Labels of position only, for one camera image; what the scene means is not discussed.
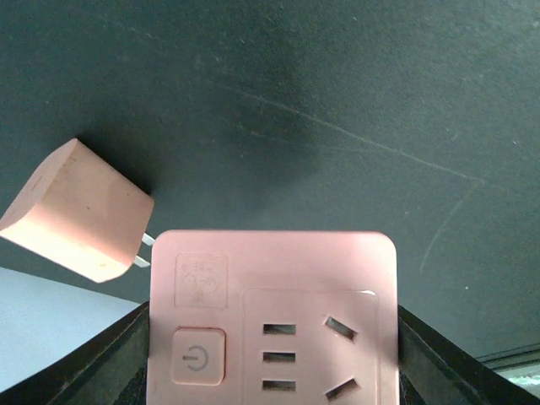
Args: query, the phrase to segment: power strip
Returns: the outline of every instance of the power strip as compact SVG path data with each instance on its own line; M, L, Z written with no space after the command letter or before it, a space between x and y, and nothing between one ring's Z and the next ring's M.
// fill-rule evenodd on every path
M162 234L147 404L397 404L396 266L370 232Z

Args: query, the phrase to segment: scratch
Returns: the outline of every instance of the scratch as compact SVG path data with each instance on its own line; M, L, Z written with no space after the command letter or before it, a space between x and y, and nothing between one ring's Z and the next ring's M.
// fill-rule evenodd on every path
M346 129L343 129L343 128L335 125L335 124L332 124L332 123L327 122L327 121L323 121L322 119L317 118L316 116L311 116L311 115L306 114L306 113L304 113L302 111L296 110L295 108L290 107L288 105L281 104L281 103L278 103L276 101L267 100L267 99L265 99L265 98L263 98L261 96L254 95L254 94L251 94L251 93L247 93L245 91L238 90L238 89L235 89L235 88L230 87L230 86L225 86L223 84L217 84L217 83L211 82L209 80L208 80L208 83L215 86L215 87L218 87L220 89L232 91L234 93L237 93L238 95L243 95L243 96L248 97L250 99L260 101L260 102L262 102L264 104L273 105L275 107L281 108L282 110L292 112L293 114L296 114L298 116L303 116L307 120L310 120L310 121L316 122L318 124L321 124L324 127L331 128L331 129L333 129L335 131L338 131L338 132L340 132L340 133L342 133L344 135L347 135L348 137L358 139L359 141L361 141L363 143L367 143L367 144L369 144L371 146L374 146L374 147L376 147L378 149L385 150L386 152L390 152L391 154L399 154L400 156L402 156L404 158L407 158L407 159L410 159L410 160L413 160L413 161L415 161L417 163L420 163L421 165L425 165L425 166L431 167L433 169L441 170L441 171L444 171L446 173L450 173L450 174L452 174L454 176L462 177L464 179L476 180L476 181L482 181L483 182L482 179L480 179L479 177L476 177L474 175L466 175L466 174L461 173L459 171L449 169L449 168L447 168L445 166L437 165L435 163L428 162L427 160L417 158L416 156L414 156L412 154L408 154L407 152L403 152L402 150L394 149L394 148L391 148L390 146L386 146L386 145L384 145L382 143L377 143L377 142L372 141L372 140L370 140L368 138L361 137L360 135L358 135L356 133L347 131Z
M402 389L401 391L403 392L403 400L405 401L405 405L407 405L407 392L403 388L403 380L402 380L401 375L399 376L399 386L401 387L401 389Z
M439 239L439 237L442 235L442 233L445 231L446 227L450 223L451 219L456 215L457 211L462 207L463 203L473 194L473 192L480 186L484 184L484 180L478 179L472 187L469 189L468 192L465 193L463 198L459 200L456 205L450 210L450 212L446 215L446 218L444 221L442 221L442 224L440 224L440 227L437 229L435 234L433 235L433 238L431 238L431 242L428 245L428 248L426 249L424 253L424 257L422 258L422 263L420 264L420 273L424 271L425 263L428 261L429 254L431 253L431 249L433 249L433 246L435 245L435 242Z
M237 127L241 131L249 133L250 135L252 135L252 136L254 136L256 138L266 139L268 141L272 141L272 142L276 142L276 143L284 143L284 144L292 145L292 146L300 146L302 148L329 149L329 150L339 150L339 151L343 151L343 152L376 152L375 149L341 148L339 146L318 145L316 143L294 142L294 141L289 141L287 139L271 137L271 136L265 135L265 134L257 132L257 131L251 131L251 130L245 128L242 125L233 124L232 122L229 122L229 124L234 126L234 127Z
M121 23L120 21L116 21L115 19L108 19L107 17L104 17L102 15L99 15L99 14L96 14L96 13L91 13L90 11L86 11L86 10L81 10L79 8L72 8L72 10L74 10L74 11L76 11L78 13L87 15L89 17L92 17L93 19L98 19L99 21L102 21L104 23L115 25L116 27L120 28L121 30L134 32L135 34L137 34L139 36L144 36L144 37L149 38L149 39L151 39L153 41L158 41L159 43L161 43L163 45L173 46L175 49L180 49L179 46L177 44L173 43L173 42L169 42L167 40L159 38L157 35L152 35L149 32L143 32L141 30L138 30L135 27L130 27L129 25L125 25L125 24Z
M143 316L143 313L142 313L142 312L139 313L139 314L137 315L137 317L136 317L135 319L133 319L133 320L130 322L130 324L127 325L127 326L125 327L124 332L125 332L125 331L128 331L128 330L132 327L132 325L133 325L135 322L138 321L138 319L139 319L141 316ZM84 374L84 372L85 372L88 368L94 366L96 360L97 360L100 356L103 356L103 354L104 354L111 346L113 346L113 345L118 341L118 339L119 339L121 336L123 336L124 332L123 332L122 334L118 335L117 337L115 337L115 339L114 339L112 342L110 342L109 344L107 344L107 346L104 347L104 348L102 348L98 353L93 354L91 358L86 359L86 363L84 364L84 366L78 367L78 369L75 370L75 371L73 372L72 375L67 375L67 380L64 381L64 383L62 384L62 387L61 387L60 391L57 392L57 393L54 395L54 397L51 398L51 400L50 400L49 402L47 402L46 405L51 405L51 404L53 404L53 403L56 403L58 397L61 396L71 384L73 384L75 381L77 381L77 380L80 378L80 376L81 376L82 374Z
M143 371L143 381L146 381L146 367L144 368L144 371ZM138 386L138 390L137 390L137 401L139 402L141 400L141 389L143 388L143 384L139 384Z

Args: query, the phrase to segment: embossed logo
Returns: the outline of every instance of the embossed logo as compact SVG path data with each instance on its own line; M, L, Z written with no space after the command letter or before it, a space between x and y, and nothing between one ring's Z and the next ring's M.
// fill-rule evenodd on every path
M176 258L175 306L227 306L227 259L224 256L185 254Z

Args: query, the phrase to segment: charger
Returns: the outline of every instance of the charger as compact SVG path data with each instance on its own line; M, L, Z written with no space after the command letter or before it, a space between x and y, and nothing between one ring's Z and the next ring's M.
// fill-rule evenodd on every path
M396 270L371 232L162 234L147 404L397 404Z
M0 236L96 283L135 263L154 200L77 139L52 152L0 219Z

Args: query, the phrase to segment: vertical socket slot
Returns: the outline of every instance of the vertical socket slot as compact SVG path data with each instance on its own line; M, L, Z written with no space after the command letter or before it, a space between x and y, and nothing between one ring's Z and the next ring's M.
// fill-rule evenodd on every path
M351 341L354 340L354 337L358 334L356 331L347 325L343 325L340 321L335 320L331 316L328 317L325 325L332 329L335 333L339 333L341 336Z
M351 378L349 381L344 382L341 386L332 388L329 392L327 392L327 400L329 402L335 401L336 399L339 399L344 395L356 391L359 388L360 386L358 385L356 380L354 378Z
M296 353L262 352L262 361L265 363L294 363Z
M262 326L262 333L264 333L265 335L295 335L296 325L265 323Z
M295 392L296 381L262 380L263 391Z

